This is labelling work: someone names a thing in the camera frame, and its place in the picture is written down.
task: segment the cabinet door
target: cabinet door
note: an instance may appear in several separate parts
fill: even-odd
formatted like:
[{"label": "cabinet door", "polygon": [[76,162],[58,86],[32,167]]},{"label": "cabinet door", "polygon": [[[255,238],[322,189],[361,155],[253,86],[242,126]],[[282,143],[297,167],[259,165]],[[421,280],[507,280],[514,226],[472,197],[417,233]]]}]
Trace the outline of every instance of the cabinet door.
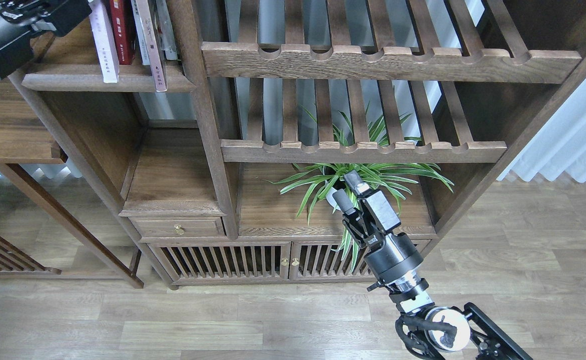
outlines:
[{"label": "cabinet door", "polygon": [[280,282],[288,278],[290,242],[150,243],[175,285]]},{"label": "cabinet door", "polygon": [[[426,248],[429,239],[413,240],[418,251]],[[368,249],[359,251],[355,268],[350,271],[351,254],[343,260],[344,250],[337,250],[339,241],[293,242],[288,278],[298,281],[368,280],[374,275],[364,261]]]}]

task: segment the brass knob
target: brass knob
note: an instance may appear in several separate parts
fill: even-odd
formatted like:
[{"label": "brass knob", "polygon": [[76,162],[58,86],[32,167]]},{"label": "brass knob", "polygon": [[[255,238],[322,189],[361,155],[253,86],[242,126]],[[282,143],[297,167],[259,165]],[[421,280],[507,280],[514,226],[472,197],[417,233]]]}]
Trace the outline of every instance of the brass knob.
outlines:
[{"label": "brass knob", "polygon": [[186,233],[186,231],[184,230],[183,227],[181,227],[181,225],[174,225],[174,228],[175,228],[175,233],[177,235],[183,235]]}]

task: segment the spider plant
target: spider plant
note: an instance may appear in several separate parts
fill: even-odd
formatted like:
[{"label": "spider plant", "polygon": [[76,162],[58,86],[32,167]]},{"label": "spider plant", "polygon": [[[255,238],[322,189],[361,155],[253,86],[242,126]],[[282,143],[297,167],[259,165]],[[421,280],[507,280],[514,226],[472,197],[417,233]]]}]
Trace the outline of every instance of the spider plant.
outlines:
[{"label": "spider plant", "polygon": [[[317,123],[317,118],[304,109],[306,113]],[[348,116],[344,112],[339,112],[346,121],[348,132],[340,129],[335,124],[333,125],[333,136],[335,141],[339,142],[342,146],[349,146],[352,143],[352,123]],[[410,114],[403,114],[400,117],[400,123],[404,123]],[[389,139],[386,133],[386,126],[384,123],[384,116],[381,115],[377,120],[368,123],[368,134],[371,141],[377,142],[380,146],[388,146]],[[405,137],[407,141],[421,141],[420,137]],[[309,166],[299,166],[293,164],[298,170],[298,173],[290,177],[284,178],[279,181],[270,181],[275,185],[287,184],[283,187],[279,193],[285,194],[292,189],[297,187],[308,187],[306,194],[302,198],[299,210],[296,217],[302,214],[304,208],[308,206],[308,217],[307,221],[310,223],[311,214],[313,208],[318,201],[326,199],[330,190],[336,185],[343,184],[344,174],[349,171],[355,170],[362,177],[362,180],[367,182],[372,189],[383,188],[385,189],[397,202],[397,209],[401,212],[401,200],[405,200],[405,194],[411,195],[411,190],[404,186],[402,183],[416,184],[418,181],[413,178],[405,176],[424,176],[426,178],[433,178],[440,180],[444,185],[451,191],[451,185],[453,182],[448,178],[443,177],[438,171],[441,171],[439,166],[431,163],[372,163],[372,164],[352,164],[352,163],[316,163]],[[350,191],[347,186],[344,187],[350,201],[353,205],[356,205],[355,194]],[[351,261],[350,261],[350,272],[352,273],[355,269],[355,263],[357,262],[357,254],[359,253],[359,247],[355,243],[350,233],[344,229],[341,244],[337,251],[346,249],[342,253],[342,260],[345,260],[348,256],[348,249],[351,249]]]}]

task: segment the book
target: book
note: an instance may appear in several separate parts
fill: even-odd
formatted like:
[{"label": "book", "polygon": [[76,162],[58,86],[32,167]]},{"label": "book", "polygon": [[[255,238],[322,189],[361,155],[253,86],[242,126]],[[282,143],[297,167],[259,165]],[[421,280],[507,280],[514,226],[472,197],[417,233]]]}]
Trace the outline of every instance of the book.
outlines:
[{"label": "book", "polygon": [[139,42],[139,53],[142,56],[142,65],[149,66],[151,60],[148,58],[148,50],[146,50],[146,41],[144,41],[144,30],[142,27],[142,20],[139,18],[139,9],[137,8],[137,0],[131,0],[133,7],[133,18],[135,19],[135,29],[137,30],[137,41]]},{"label": "book", "polygon": [[135,57],[135,29],[130,0],[110,0],[110,16],[120,65],[130,65]]},{"label": "book", "polygon": [[137,3],[142,33],[146,43],[146,51],[151,66],[151,75],[155,81],[155,91],[164,92],[168,90],[166,85],[166,70],[163,63],[163,54],[158,44],[157,28],[153,21],[155,15],[151,12],[149,0],[134,0]]},{"label": "book", "polygon": [[107,6],[102,0],[94,0],[89,5],[92,9],[89,19],[91,19],[93,39],[104,82],[107,84],[116,83],[119,80],[119,60],[117,59],[115,37],[110,25]]},{"label": "book", "polygon": [[162,41],[162,50],[166,55],[166,60],[177,60],[178,50],[175,43],[175,33],[172,28],[171,16],[166,0],[156,0],[157,17],[160,23],[160,40]]}]

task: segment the wooden cabinet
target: wooden cabinet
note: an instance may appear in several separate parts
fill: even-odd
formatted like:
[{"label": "wooden cabinet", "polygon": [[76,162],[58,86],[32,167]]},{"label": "wooden cabinet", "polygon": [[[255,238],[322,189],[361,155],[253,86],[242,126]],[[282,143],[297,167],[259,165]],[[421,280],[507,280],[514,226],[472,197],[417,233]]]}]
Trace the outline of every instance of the wooden cabinet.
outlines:
[{"label": "wooden cabinet", "polygon": [[[292,174],[290,163],[440,164],[455,192],[421,178],[402,206],[403,231],[427,255],[586,76],[586,1],[483,0],[476,27],[463,1],[444,0],[459,48],[441,47],[424,0],[406,2],[417,47],[397,45],[391,2],[366,2],[372,46],[352,45],[342,1],[326,2],[327,46],[305,43],[300,1],[284,2],[280,44],[258,43],[257,0],[241,2],[237,42],[224,1],[167,3],[183,55],[167,64],[167,84],[190,92],[197,129],[149,128],[130,94],[153,91],[138,63],[102,84],[86,23],[11,80],[169,285],[370,276],[360,257],[355,275],[343,271],[327,204],[307,223],[295,218],[300,194],[265,181]],[[251,78],[247,93],[234,77]],[[263,78],[283,79],[277,143],[264,139]],[[300,137],[299,79],[313,80],[315,143]],[[351,146],[332,137],[331,79],[347,84]],[[361,80],[377,82],[388,146],[368,139]],[[423,141],[404,141],[391,80],[409,82]],[[444,95],[434,111],[426,80]],[[237,96],[250,100],[245,129]]]}]

